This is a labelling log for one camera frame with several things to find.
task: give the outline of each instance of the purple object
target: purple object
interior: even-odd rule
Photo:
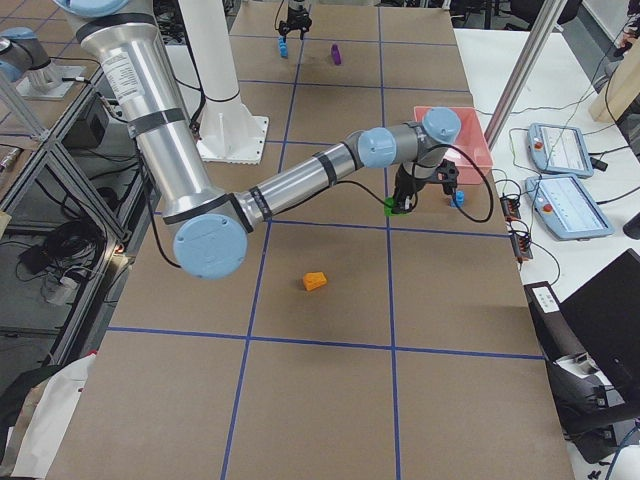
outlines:
[[[331,58],[333,58],[333,63],[336,65],[342,64],[342,57],[340,57],[340,50],[338,49],[337,43],[331,45]]]

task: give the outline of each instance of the blue object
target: blue object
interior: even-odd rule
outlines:
[[[450,108],[435,107],[424,116],[422,126],[436,142],[452,144],[458,138],[462,122]]]
[[[571,173],[525,180],[533,207],[559,240],[606,237],[615,230],[580,179]]]
[[[278,37],[278,48],[280,49],[280,56],[282,58],[289,58],[289,49],[287,48],[287,41],[284,37]]]
[[[593,176],[589,150],[579,128],[532,123],[528,137],[531,159],[541,172]]]
[[[238,222],[216,213],[187,221],[173,239],[182,268],[200,278],[218,279],[233,273],[247,253],[247,234]]]
[[[464,191],[462,190],[456,190],[456,201],[453,201],[453,198],[451,199],[451,206],[454,208],[460,208],[464,205]]]
[[[9,40],[36,40],[38,38],[33,33],[33,30],[27,27],[7,28],[5,31],[0,32],[0,37],[5,37]]]
[[[22,76],[22,72],[10,63],[0,60],[0,72],[4,73],[10,82],[15,82]]]
[[[105,17],[126,6],[130,0],[53,0],[63,10],[81,17]]]
[[[386,168],[396,159],[396,139],[383,127],[372,128],[358,138],[358,154],[365,167]]]

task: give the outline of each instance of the white plastic base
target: white plastic base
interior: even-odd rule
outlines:
[[[63,78],[79,77],[85,70],[85,67],[80,66],[58,65],[57,67]],[[27,100],[62,100],[73,85],[74,82],[62,82],[61,85],[48,92],[41,92],[33,88],[28,78],[24,78],[18,83],[16,90]]]
[[[254,117],[242,103],[226,114],[216,111],[214,105],[205,110],[198,151],[205,162],[258,164],[268,128],[268,117]]]

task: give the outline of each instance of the white table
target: white table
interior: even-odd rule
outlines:
[[[456,30],[467,79],[474,96],[475,107],[479,111],[494,111],[527,35],[526,32]],[[564,38],[561,34],[554,33],[540,55],[514,111],[539,106],[563,107],[577,102],[585,93],[592,92],[590,79],[584,74]],[[606,124],[594,122],[588,112],[594,98],[595,94],[592,94],[586,101],[564,110],[536,110],[511,115],[492,151],[494,166],[504,170],[509,178],[520,183],[524,191],[523,180],[533,173],[513,165],[509,129],[528,128],[533,122],[542,122],[557,125],[569,123],[570,126],[579,127],[583,133],[599,130]],[[486,127],[491,116],[480,114],[479,117]],[[534,168],[527,156],[525,135],[526,132],[523,131],[512,132],[517,162],[519,165]],[[590,152],[626,145],[615,126],[588,135],[586,142]],[[608,170],[596,171],[592,178],[583,181],[595,200],[607,200],[640,185],[640,164],[630,149],[606,155],[603,160],[609,163]],[[501,178],[501,174],[496,172],[495,178]],[[498,191],[501,191],[502,185],[498,185]],[[507,192],[515,192],[515,188],[507,186]],[[554,291],[560,300],[566,299],[627,248],[640,252],[640,241],[632,240],[622,232],[622,226],[640,210],[640,192],[624,200],[603,205],[603,212],[613,223],[616,232],[612,236],[587,242],[555,240],[538,218],[532,218],[531,203],[528,197],[525,197],[522,198],[520,210],[523,220],[532,226],[533,240],[551,251],[560,263],[561,276],[554,285]],[[533,248],[534,259],[525,262],[522,267],[522,283],[543,280],[551,282],[557,272],[553,260],[540,249],[535,246]],[[576,479],[586,478],[594,469],[606,469],[597,465],[594,468],[584,462],[573,444],[568,444],[568,449]],[[638,472],[640,447],[634,446],[623,451],[612,478],[635,480],[638,478]]]

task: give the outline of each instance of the green object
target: green object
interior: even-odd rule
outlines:
[[[406,213],[394,213],[393,207],[396,206],[396,203],[393,201],[393,197],[384,199],[384,216],[385,217],[397,217],[406,215]]]

